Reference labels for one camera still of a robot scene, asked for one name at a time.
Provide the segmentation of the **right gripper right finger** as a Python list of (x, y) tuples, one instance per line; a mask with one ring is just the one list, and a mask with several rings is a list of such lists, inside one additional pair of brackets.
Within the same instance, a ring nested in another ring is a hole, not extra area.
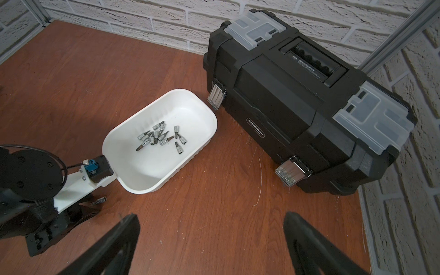
[(295, 274), (367, 274), (298, 213), (286, 213), (283, 230)]

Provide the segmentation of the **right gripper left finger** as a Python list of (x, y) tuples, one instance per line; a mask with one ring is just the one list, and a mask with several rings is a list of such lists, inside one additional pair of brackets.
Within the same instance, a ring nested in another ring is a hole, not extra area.
[(60, 274), (127, 275), (139, 235), (137, 215), (127, 215)]

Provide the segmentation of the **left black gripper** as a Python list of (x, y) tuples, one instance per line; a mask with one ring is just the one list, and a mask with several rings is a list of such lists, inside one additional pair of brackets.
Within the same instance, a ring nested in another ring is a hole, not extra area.
[(43, 223), (41, 229), (38, 228), (35, 232), (27, 235), (25, 239), (29, 255), (34, 257), (42, 254), (57, 244), (75, 227), (97, 215), (100, 210), (89, 206), (94, 199), (92, 194), (86, 195), (58, 214), (55, 219)]

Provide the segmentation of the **silver bit remaining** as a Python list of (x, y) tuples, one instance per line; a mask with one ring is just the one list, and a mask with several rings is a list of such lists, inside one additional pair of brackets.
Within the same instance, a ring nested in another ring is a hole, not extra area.
[(106, 201), (107, 201), (107, 197), (101, 197), (101, 198), (95, 200), (95, 202), (91, 203), (91, 206), (100, 205), (100, 204), (103, 204)]

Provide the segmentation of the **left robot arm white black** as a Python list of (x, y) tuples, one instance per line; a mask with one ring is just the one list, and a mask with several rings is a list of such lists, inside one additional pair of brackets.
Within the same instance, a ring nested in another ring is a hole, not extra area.
[(29, 146), (1, 146), (1, 238), (25, 237), (34, 257), (57, 244), (99, 210), (85, 195), (66, 210), (55, 207), (65, 186), (68, 167), (55, 154)]

